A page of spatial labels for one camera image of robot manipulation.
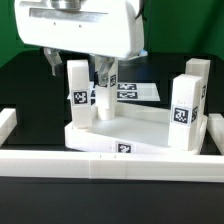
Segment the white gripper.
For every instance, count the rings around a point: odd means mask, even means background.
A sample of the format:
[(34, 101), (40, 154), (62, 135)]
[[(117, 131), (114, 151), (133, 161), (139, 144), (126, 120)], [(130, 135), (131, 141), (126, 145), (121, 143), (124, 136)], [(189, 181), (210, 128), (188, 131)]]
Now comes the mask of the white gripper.
[(144, 47), (141, 1), (76, 0), (74, 8), (60, 9), (52, 0), (15, 0), (14, 10), (22, 41), (48, 47), (53, 76), (63, 74), (59, 50), (101, 55), (95, 57), (94, 84), (107, 88), (116, 85), (116, 74), (109, 75), (113, 57), (132, 58)]

